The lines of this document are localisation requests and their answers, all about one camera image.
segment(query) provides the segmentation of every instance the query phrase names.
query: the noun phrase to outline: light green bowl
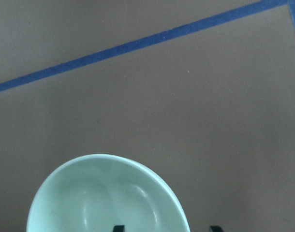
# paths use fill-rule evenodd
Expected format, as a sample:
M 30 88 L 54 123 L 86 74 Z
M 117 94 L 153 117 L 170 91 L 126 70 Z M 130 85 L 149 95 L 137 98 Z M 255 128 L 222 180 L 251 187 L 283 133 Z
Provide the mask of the light green bowl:
M 58 167 L 41 185 L 27 232 L 189 232 L 177 197 L 151 169 L 112 155 Z

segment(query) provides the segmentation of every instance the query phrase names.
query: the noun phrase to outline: gray surface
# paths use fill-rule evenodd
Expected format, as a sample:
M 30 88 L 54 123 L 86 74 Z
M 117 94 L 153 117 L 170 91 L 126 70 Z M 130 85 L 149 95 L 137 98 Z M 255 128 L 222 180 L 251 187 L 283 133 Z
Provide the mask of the gray surface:
M 256 0 L 1 0 L 0 82 Z
M 295 232 L 287 6 L 1 92 L 0 231 L 24 231 L 46 176 L 91 153 L 157 172 L 193 232 Z

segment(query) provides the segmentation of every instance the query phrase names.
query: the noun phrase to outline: black object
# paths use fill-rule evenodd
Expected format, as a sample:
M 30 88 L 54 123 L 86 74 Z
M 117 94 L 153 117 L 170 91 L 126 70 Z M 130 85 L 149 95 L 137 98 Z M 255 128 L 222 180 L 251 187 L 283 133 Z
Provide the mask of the black object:
M 112 232 L 125 232 L 125 226 L 115 226 Z M 210 226 L 209 232 L 224 232 L 220 226 Z
M 220 226 L 210 226 L 209 232 L 224 232 Z
M 115 226 L 112 232 L 124 232 L 125 226 Z

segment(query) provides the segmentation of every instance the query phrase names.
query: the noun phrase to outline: bowl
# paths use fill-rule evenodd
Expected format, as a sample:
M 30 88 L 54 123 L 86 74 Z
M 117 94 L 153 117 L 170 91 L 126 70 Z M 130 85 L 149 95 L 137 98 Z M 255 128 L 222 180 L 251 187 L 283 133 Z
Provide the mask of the bowl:
M 58 167 L 32 202 L 27 232 L 189 232 L 169 186 L 151 169 L 94 154 Z

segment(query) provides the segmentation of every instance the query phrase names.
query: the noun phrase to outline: gray floor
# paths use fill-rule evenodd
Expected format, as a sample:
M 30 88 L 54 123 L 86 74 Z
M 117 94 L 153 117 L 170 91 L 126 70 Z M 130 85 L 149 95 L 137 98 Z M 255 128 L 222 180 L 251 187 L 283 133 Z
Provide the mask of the gray floor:
M 0 1 L 0 82 L 251 2 Z M 47 175 L 92 153 L 158 173 L 192 232 L 295 232 L 288 7 L 0 92 L 0 231 L 24 231 Z

